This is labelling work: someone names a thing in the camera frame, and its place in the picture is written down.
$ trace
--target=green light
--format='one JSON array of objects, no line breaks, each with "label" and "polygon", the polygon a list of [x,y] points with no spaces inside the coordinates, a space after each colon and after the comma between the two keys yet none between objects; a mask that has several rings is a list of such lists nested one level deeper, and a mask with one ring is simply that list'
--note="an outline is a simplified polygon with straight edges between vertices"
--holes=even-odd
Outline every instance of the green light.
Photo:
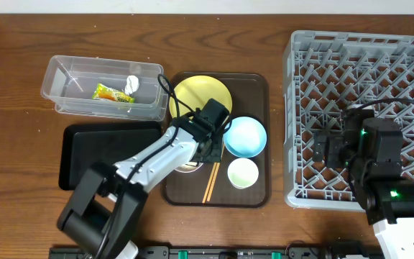
[{"label": "green light", "polygon": [[399,194],[396,191],[391,191],[391,197],[398,197]]}]

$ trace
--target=clear plastic bin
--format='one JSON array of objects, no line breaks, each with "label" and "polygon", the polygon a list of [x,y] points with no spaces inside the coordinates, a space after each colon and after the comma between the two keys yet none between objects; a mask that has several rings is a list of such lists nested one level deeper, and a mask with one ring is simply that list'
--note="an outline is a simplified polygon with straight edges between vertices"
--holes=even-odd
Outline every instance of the clear plastic bin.
[{"label": "clear plastic bin", "polygon": [[[159,73],[164,70],[158,64],[56,55],[47,67],[41,96],[54,101],[60,113],[162,121],[168,95],[157,82]],[[130,75],[139,79],[133,104],[92,99],[99,83],[123,91]]]}]

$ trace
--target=wooden table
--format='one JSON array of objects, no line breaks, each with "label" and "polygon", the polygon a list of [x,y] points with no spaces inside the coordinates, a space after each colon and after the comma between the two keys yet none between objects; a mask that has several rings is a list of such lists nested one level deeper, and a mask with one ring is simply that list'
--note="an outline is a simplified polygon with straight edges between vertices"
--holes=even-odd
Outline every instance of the wooden table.
[{"label": "wooden table", "polygon": [[349,238],[378,245],[362,213],[293,209],[283,199],[282,52],[297,29],[414,35],[414,17],[344,15],[0,15],[0,258],[46,258],[72,245],[55,226],[63,130],[117,120],[58,114],[40,96],[54,55],[159,63],[180,71],[253,72],[270,85],[272,198],[262,209],[170,206],[156,188],[135,240],[285,247]]}]

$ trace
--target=blue bowl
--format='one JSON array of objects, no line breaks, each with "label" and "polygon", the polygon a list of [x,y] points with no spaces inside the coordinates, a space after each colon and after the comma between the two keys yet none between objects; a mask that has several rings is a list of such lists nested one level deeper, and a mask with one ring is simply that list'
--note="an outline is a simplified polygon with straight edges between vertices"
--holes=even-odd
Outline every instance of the blue bowl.
[{"label": "blue bowl", "polygon": [[266,146],[266,130],[251,117],[238,117],[231,122],[231,128],[224,134],[226,149],[238,158],[253,158]]}]

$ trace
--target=white plastic basket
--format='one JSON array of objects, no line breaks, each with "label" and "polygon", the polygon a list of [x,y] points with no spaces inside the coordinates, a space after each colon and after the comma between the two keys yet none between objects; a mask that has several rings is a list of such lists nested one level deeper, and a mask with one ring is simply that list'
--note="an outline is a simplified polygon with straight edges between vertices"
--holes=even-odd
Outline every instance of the white plastic basket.
[{"label": "white plastic basket", "polygon": [[[414,36],[296,31],[283,55],[284,195],[293,207],[361,211],[347,172],[312,161],[313,133],[340,132],[341,110],[384,98],[414,100]],[[402,176],[414,180],[414,105],[378,104],[404,134]]]}]

